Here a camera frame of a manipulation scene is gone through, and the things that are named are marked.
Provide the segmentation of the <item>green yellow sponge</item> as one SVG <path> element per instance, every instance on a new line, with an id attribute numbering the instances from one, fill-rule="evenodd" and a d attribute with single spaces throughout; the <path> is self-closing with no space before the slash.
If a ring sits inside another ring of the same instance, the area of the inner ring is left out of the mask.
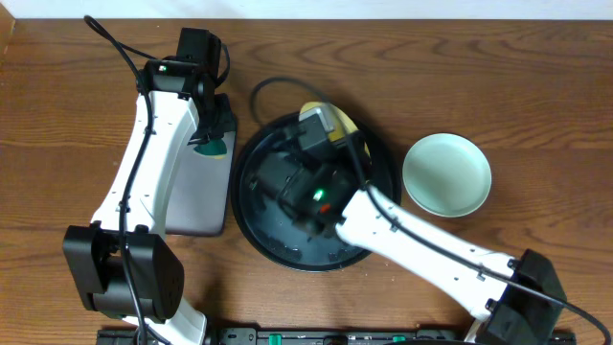
<path id="1" fill-rule="evenodd" d="M 211 140 L 206 144 L 198 144 L 193 150 L 202 156 L 212 159 L 222 159 L 228 153 L 227 146 L 222 139 Z"/>

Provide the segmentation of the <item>yellow plate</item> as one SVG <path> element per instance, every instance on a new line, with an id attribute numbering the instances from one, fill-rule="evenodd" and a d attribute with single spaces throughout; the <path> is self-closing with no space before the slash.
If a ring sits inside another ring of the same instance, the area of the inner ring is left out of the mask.
<path id="1" fill-rule="evenodd" d="M 369 161 L 371 158 L 371 153 L 368 145 L 365 142 L 365 136 L 357 128 L 356 124 L 352 121 L 352 119 L 335 105 L 324 105 L 321 102 L 305 103 L 300 110 L 300 114 L 306 112 L 307 110 L 310 110 L 315 106 L 322 106 L 329 111 L 333 123 L 335 124 L 335 130 L 329 134 L 330 144 L 328 146 L 320 147 L 316 150 L 303 151 L 309 156 L 321 161 L 337 160 L 341 157 L 350 156 L 347 141 L 352 140 L 358 158 L 366 159 L 367 161 Z"/>

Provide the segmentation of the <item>light green plate front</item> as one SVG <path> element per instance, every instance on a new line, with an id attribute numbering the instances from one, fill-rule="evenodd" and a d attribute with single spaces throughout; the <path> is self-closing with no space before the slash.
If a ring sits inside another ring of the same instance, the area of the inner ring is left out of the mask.
<path id="1" fill-rule="evenodd" d="M 443 218 L 474 213 L 487 201 L 492 186 L 485 154 L 470 140 L 452 133 L 419 139 L 407 151 L 401 172 L 410 198 Z"/>

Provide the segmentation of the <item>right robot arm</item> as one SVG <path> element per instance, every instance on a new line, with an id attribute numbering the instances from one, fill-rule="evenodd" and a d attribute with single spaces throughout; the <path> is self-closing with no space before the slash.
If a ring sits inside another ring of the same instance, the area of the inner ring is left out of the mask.
<path id="1" fill-rule="evenodd" d="M 526 251 L 520 259 L 461 240 L 402 209 L 376 187 L 347 186 L 338 170 L 304 176 L 296 144 L 267 136 L 253 153 L 282 210 L 334 225 L 344 242 L 386 257 L 428 281 L 475 319 L 481 344 L 544 344 L 566 295 L 552 263 Z M 466 138 L 437 133 L 407 152 L 402 178 L 427 212 L 466 216 L 487 199 L 491 170 Z"/>

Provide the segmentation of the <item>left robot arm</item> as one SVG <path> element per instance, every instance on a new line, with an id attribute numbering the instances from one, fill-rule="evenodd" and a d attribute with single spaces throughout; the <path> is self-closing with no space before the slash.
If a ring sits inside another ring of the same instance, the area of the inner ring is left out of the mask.
<path id="1" fill-rule="evenodd" d="M 229 70 L 193 57 L 146 63 L 112 186 L 89 224 L 63 239 L 84 307 L 135 325 L 142 343 L 205 339 L 206 317 L 185 299 L 185 270 L 166 237 L 222 231 L 238 131 L 218 92 Z"/>

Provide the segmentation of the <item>round black tray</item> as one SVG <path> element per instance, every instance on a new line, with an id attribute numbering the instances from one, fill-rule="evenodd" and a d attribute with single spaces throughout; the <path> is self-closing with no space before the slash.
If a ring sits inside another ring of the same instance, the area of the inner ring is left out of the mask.
<path id="1" fill-rule="evenodd" d="M 358 180 L 345 146 L 328 159 L 302 151 L 297 114 L 264 126 L 246 144 L 232 177 L 234 215 L 267 259 L 308 272 L 344 268 L 368 250 L 341 240 L 335 223 Z"/>

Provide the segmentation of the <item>rectangular black tray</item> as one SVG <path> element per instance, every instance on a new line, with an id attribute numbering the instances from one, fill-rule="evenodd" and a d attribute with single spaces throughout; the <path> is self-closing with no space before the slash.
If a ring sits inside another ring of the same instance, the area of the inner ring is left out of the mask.
<path id="1" fill-rule="evenodd" d="M 237 131 L 238 123 L 235 131 L 224 134 L 228 153 L 222 159 L 196 153 L 196 145 L 183 150 L 166 217 L 169 235 L 216 237 L 222 233 Z"/>

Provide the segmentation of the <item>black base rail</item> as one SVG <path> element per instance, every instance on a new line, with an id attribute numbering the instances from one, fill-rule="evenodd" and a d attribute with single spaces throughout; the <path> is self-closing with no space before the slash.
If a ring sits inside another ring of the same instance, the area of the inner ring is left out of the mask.
<path id="1" fill-rule="evenodd" d="M 323 331 L 217 328 L 207 331 L 204 345 L 375 345 L 375 344 L 475 344 L 476 337 L 456 331 Z"/>

